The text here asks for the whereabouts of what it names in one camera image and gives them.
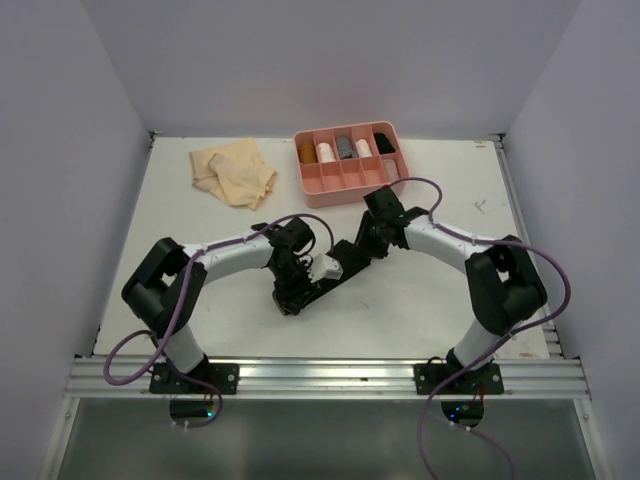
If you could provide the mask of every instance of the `spool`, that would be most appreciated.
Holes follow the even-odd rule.
[[[383,158],[382,165],[384,166],[384,171],[387,172],[387,178],[390,182],[395,182],[400,178],[400,174],[398,173],[398,166],[396,162],[391,158]]]
[[[333,154],[333,148],[328,143],[318,144],[318,159],[320,163],[330,163],[336,161],[336,156]]]
[[[363,157],[373,157],[373,153],[371,153],[371,149],[369,148],[369,144],[363,138],[361,140],[356,141],[356,150],[358,151],[358,156],[360,158]]]
[[[298,147],[298,158],[303,165],[318,163],[316,149],[311,143],[304,143]]]
[[[338,146],[338,157],[340,157],[340,160],[358,158],[358,153],[353,149],[351,140],[347,137],[336,138],[336,145]]]

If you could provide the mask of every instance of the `metal extrusion frame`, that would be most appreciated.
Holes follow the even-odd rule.
[[[531,240],[529,239],[529,232],[527,231],[524,217],[522,215],[522,209],[520,208],[520,202],[518,201],[518,196],[513,185],[513,179],[511,178],[511,172],[509,171],[504,145],[500,139],[493,140],[492,142],[496,151],[496,156],[498,157],[498,165],[500,165],[500,172],[502,173],[502,179],[507,190],[507,198],[509,199],[509,206],[511,207],[511,213],[516,224],[518,236],[526,243],[531,243]],[[535,255],[532,256],[532,261],[537,268],[537,258]],[[550,313],[549,306],[545,305],[541,309],[541,312],[544,315],[548,315]],[[558,333],[554,323],[548,322],[542,325],[542,330],[547,341],[547,347],[549,348],[549,357],[563,358],[562,348],[560,346],[560,341],[558,340]]]
[[[51,440],[40,467],[39,480],[54,480],[58,478],[79,403],[80,399],[77,397],[65,396],[62,399],[58,418],[51,433]]]
[[[238,391],[233,398],[314,400],[420,400],[413,365],[424,360],[333,360],[274,358],[211,358],[240,365]],[[111,374],[128,376],[145,361],[142,356],[120,356]],[[150,374],[122,387],[102,378],[104,357],[76,359],[65,395],[73,398],[199,398],[198,395],[151,395]],[[578,360],[500,360],[505,394],[494,400],[575,400],[589,398]],[[447,396],[466,399],[468,396]]]
[[[607,460],[602,438],[595,423],[591,401],[588,399],[574,400],[573,404],[582,430],[585,446],[591,460],[591,466],[597,479],[615,478],[611,465]]]

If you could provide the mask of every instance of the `white wall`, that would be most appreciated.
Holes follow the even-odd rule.
[[[638,19],[637,0],[584,0],[507,135],[531,239],[573,279],[558,329],[620,479],[640,466]]]
[[[77,0],[0,4],[0,477],[35,478],[95,335],[146,132]]]
[[[83,0],[145,124],[506,131],[579,0]]]

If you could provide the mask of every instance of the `beige cloth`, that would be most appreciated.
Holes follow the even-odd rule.
[[[227,205],[255,210],[273,188],[276,171],[264,163],[253,138],[190,155],[193,185]]]

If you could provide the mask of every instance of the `white platform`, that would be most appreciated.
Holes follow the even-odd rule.
[[[255,223],[295,212],[312,212],[332,226],[337,239],[353,240],[364,203],[308,209],[302,198],[290,139],[263,138],[258,145],[278,171],[273,194],[257,212],[234,209],[191,186],[189,152],[229,143],[233,138],[158,138],[120,260],[96,354],[107,354],[128,333],[144,328],[120,298],[122,286],[151,246],[170,236],[178,243],[213,242]],[[437,218],[482,235],[516,234],[498,158],[491,142],[402,140],[413,175],[437,181],[445,199]],[[409,184],[405,208],[429,208],[434,192]],[[316,249],[328,249],[321,225]],[[190,325],[211,356],[428,358],[444,356],[468,328],[472,311],[465,277],[426,255],[392,248],[390,255],[297,317],[284,317],[271,298],[268,270],[241,272],[216,281],[201,293]],[[152,352],[137,339],[122,353]],[[509,342],[501,358],[549,358],[540,328]]]

